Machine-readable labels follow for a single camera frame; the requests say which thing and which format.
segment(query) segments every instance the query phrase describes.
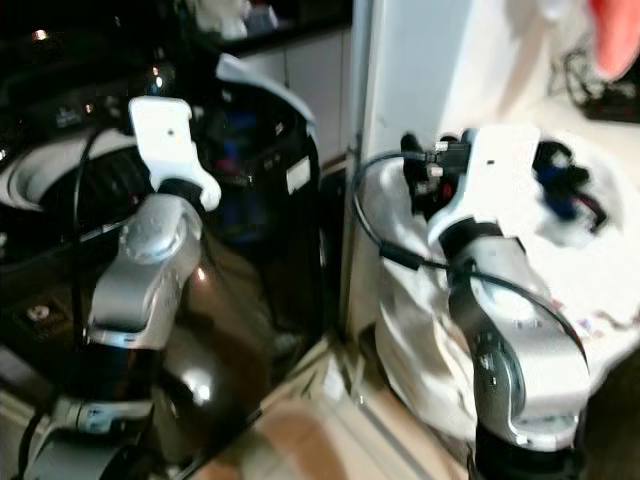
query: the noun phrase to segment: wire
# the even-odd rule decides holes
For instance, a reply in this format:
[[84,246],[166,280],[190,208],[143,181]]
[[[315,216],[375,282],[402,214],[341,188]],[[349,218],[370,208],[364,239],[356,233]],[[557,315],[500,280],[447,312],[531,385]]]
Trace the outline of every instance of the wire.
[[[418,153],[418,152],[403,152],[403,151],[393,151],[386,152],[380,155],[373,157],[369,162],[361,165],[353,175],[353,179],[351,181],[351,203],[353,207],[353,211],[355,213],[356,219],[360,223],[362,229],[365,231],[367,236],[373,241],[373,243],[381,250],[384,251],[385,240],[378,235],[378,233],[373,229],[369,221],[367,220],[364,211],[362,210],[362,205],[360,204],[359,193],[362,181],[366,178],[367,173],[371,170],[371,168],[376,165],[380,165],[382,163],[387,163],[391,160],[400,160],[400,159],[409,159],[409,160],[418,160],[418,161],[426,161],[428,153]],[[421,266],[426,268],[431,268],[433,270],[442,270],[449,274],[456,275],[457,277],[469,277],[476,278],[478,280],[482,280],[488,283],[492,283],[496,286],[505,288],[510,290],[521,297],[525,298],[531,303],[539,306],[543,310],[545,310],[562,328],[562,330],[566,333],[566,335],[571,338],[571,340],[576,344],[580,353],[582,354],[585,362],[587,362],[587,355],[584,350],[584,346],[580,341],[580,337],[573,329],[573,326],[567,320],[567,318],[555,308],[551,302],[546,300],[545,298],[533,293],[526,288],[523,288],[515,283],[512,283],[508,280],[505,280],[500,277],[496,277],[494,275],[490,275],[488,273],[479,272],[476,270],[462,270],[459,268],[455,268],[446,263],[436,262],[433,260],[428,260],[421,255],[410,252],[402,247],[394,246],[395,248],[404,250],[404,254],[408,255],[411,258],[420,259],[419,263]]]
[[76,169],[76,179],[73,189],[73,216],[71,239],[71,304],[73,309],[73,340],[76,349],[82,346],[84,336],[84,320],[82,314],[82,291],[80,287],[80,219],[78,210],[80,204],[80,185],[85,165],[89,159],[91,148],[104,129],[95,129],[87,137],[87,142],[80,156]]

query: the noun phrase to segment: tile floor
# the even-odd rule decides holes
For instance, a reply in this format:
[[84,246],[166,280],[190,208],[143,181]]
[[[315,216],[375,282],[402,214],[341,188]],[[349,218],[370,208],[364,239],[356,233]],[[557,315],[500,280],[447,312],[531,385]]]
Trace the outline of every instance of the tile floor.
[[467,478],[466,468],[372,372],[365,375],[362,402],[352,400],[339,367],[342,353],[323,348],[310,353],[315,360],[263,403],[254,427],[196,480]]

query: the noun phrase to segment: floor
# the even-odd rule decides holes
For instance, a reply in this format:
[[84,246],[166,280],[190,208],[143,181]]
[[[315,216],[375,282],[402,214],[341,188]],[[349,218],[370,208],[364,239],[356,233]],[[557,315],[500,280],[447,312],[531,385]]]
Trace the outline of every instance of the floor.
[[339,358],[315,348],[302,373],[263,403],[263,416],[196,480],[458,480],[466,468],[368,372],[352,399]]

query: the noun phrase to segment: black base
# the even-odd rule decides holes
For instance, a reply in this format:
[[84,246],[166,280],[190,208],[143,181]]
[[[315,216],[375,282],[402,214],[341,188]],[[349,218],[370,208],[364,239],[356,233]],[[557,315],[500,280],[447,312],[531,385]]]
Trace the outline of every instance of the black base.
[[578,480],[584,468],[581,451],[526,450],[505,442],[480,424],[476,429],[475,469],[482,480]]

